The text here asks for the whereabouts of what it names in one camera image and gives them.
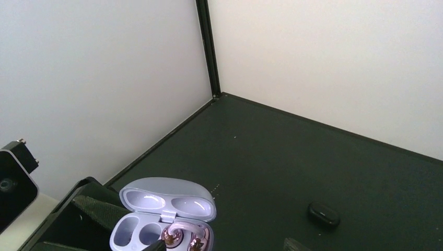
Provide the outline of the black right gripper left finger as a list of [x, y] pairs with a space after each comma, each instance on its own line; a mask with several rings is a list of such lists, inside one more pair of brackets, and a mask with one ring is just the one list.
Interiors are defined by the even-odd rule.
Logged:
[[143, 251], [167, 251], [166, 243], [165, 241], [159, 239], [147, 246], [145, 249], [143, 249]]

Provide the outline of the lilac earbud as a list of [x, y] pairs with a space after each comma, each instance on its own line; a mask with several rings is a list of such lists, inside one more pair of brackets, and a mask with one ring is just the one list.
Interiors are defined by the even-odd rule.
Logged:
[[167, 250], [209, 251], [213, 248], [212, 232], [203, 224], [172, 223], [164, 228], [160, 236]]

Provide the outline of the lilac earbud charging case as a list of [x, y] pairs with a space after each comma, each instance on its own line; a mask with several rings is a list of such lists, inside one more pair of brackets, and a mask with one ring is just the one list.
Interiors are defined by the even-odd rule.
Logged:
[[147, 177], [125, 185], [119, 196], [130, 211], [113, 229], [112, 250], [143, 250], [161, 239], [164, 228], [176, 222], [203, 224], [216, 218], [212, 194], [203, 186], [182, 179]]

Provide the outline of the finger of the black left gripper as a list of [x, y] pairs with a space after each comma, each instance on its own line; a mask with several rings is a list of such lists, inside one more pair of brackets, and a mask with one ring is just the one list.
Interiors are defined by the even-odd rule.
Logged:
[[77, 196], [72, 202], [81, 212], [109, 232], [112, 232], [120, 219], [129, 213], [129, 210], [125, 207], [88, 196]]

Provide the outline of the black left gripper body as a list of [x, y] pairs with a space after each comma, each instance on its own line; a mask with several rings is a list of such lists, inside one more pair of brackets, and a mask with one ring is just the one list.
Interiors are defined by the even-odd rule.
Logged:
[[74, 205], [74, 198], [77, 196], [89, 196], [121, 206], [115, 189], [102, 185], [93, 177], [84, 178], [72, 187], [19, 250], [31, 250], [43, 242], [84, 250], [110, 250], [111, 232]]

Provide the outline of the black earbud charging case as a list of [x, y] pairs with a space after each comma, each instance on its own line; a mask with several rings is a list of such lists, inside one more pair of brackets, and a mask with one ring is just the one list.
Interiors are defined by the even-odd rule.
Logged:
[[307, 217], [327, 229], [337, 228], [341, 222], [339, 213], [326, 204], [313, 201], [307, 207]]

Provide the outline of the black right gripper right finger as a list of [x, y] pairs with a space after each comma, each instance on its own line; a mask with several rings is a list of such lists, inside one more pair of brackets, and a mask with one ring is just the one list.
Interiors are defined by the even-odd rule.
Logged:
[[311, 249], [293, 238], [285, 238], [283, 243], [283, 251], [311, 251]]

